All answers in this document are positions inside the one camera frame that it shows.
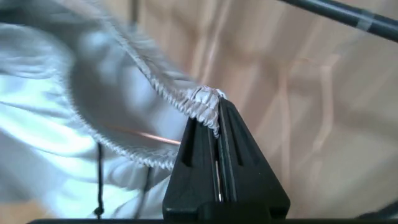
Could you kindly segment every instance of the wooden floor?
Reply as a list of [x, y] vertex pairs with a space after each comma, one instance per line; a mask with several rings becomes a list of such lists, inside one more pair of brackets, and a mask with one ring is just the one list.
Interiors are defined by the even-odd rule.
[[0, 224], [25, 224], [40, 218], [51, 218], [51, 215], [33, 201], [0, 203]]

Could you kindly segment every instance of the beige curtain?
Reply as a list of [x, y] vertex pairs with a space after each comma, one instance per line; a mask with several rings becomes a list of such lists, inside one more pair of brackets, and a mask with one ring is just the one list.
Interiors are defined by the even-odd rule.
[[[342, 2], [398, 19], [396, 0]], [[398, 44], [276, 0], [139, 7], [170, 59], [236, 105], [290, 217], [353, 217], [398, 199]]]

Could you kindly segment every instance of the white fabric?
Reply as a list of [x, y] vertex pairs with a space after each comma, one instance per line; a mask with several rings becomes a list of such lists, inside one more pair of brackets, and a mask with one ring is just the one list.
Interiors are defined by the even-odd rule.
[[[211, 115], [216, 122], [223, 94], [176, 70], [155, 71], [156, 86], [189, 97], [160, 93], [96, 21], [52, 1], [21, 2], [14, 11], [0, 11], [0, 183], [13, 184], [56, 217], [93, 217], [100, 141], [106, 146], [103, 217], [161, 218], [170, 174], [162, 169], [172, 168], [178, 147], [109, 125], [179, 140], [188, 116], [205, 121]], [[146, 62], [156, 56], [143, 50], [153, 51], [153, 44], [131, 37]]]

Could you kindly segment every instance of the black bar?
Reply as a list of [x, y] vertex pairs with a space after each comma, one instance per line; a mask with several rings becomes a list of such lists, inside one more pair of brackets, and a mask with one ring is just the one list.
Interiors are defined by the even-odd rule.
[[[367, 17], [364, 14], [366, 12], [364, 9], [331, 0], [280, 1], [355, 28], [358, 28], [357, 25], [360, 20]], [[372, 24], [366, 32], [398, 43], [398, 21], [396, 20], [373, 14]]]

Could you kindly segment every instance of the garment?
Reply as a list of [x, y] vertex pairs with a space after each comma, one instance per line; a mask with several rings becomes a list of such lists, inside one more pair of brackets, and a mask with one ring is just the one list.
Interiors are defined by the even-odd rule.
[[94, 217], [99, 142], [103, 217], [162, 218], [178, 146], [114, 127], [179, 140], [191, 117], [217, 136], [224, 94], [191, 81], [142, 34], [114, 28], [97, 1], [4, 3], [0, 181], [56, 217]]

